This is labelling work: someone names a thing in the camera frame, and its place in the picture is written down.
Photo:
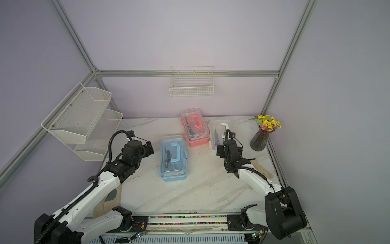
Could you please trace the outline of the blue clear toolbox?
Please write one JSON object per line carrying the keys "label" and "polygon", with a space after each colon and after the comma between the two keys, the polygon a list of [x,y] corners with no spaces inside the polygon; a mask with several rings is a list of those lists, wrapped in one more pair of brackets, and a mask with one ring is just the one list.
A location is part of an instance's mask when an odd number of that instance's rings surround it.
{"label": "blue clear toolbox", "polygon": [[[171,152],[171,163],[165,168],[166,151]],[[182,135],[163,137],[160,144],[160,176],[164,182],[181,181],[187,178],[187,150]]]}

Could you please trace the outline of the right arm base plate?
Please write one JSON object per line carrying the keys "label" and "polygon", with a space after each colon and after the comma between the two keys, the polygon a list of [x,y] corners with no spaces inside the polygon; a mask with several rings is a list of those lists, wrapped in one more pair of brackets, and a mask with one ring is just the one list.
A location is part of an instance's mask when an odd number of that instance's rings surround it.
{"label": "right arm base plate", "polygon": [[268,227],[250,223],[248,219],[239,214],[227,215],[228,231],[266,231]]}

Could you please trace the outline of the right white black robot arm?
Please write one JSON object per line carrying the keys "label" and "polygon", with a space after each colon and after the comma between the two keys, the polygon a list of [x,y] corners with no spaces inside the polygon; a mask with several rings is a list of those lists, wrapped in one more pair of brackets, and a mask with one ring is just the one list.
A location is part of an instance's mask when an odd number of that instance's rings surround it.
{"label": "right white black robot arm", "polygon": [[282,240],[307,227],[307,220],[296,191],[269,180],[242,156],[243,146],[237,145],[235,133],[227,129],[222,145],[217,146],[216,155],[224,159],[227,173],[246,182],[264,198],[264,206],[250,204],[240,210],[239,215],[228,215],[229,230],[263,230]]}

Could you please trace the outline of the pink clear toolbox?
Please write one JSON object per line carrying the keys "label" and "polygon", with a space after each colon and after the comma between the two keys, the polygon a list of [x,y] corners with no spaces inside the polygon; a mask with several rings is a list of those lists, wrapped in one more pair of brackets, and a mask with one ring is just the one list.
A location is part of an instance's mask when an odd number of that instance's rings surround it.
{"label": "pink clear toolbox", "polygon": [[190,147],[209,143],[210,132],[198,108],[181,111],[180,121]]}

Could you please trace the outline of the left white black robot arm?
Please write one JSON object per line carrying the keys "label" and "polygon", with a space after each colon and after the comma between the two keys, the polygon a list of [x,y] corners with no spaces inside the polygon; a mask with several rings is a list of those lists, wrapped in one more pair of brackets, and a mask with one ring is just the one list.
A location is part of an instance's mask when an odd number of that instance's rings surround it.
{"label": "left white black robot arm", "polygon": [[143,158],[154,154],[152,143],[136,137],[134,131],[117,131],[108,142],[108,162],[88,178],[90,186],[55,213],[42,214],[35,221],[36,244],[84,244],[112,231],[129,231],[132,212],[116,206],[86,222],[84,219],[105,197],[122,185],[140,167]]}

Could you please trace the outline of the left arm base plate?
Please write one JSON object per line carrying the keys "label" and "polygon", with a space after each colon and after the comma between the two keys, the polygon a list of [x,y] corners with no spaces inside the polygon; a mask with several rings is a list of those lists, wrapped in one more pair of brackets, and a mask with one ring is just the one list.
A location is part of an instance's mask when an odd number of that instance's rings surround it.
{"label": "left arm base plate", "polygon": [[125,223],[118,227],[115,232],[136,233],[145,231],[147,228],[148,220],[148,216],[131,216],[131,218],[126,219]]}

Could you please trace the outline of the white clear toolbox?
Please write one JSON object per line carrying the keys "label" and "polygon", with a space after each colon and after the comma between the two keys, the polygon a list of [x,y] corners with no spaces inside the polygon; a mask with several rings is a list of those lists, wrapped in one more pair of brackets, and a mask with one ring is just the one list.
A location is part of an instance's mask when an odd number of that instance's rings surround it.
{"label": "white clear toolbox", "polygon": [[209,122],[210,141],[209,147],[212,155],[216,156],[217,147],[223,145],[226,130],[230,128],[230,120],[213,119]]}

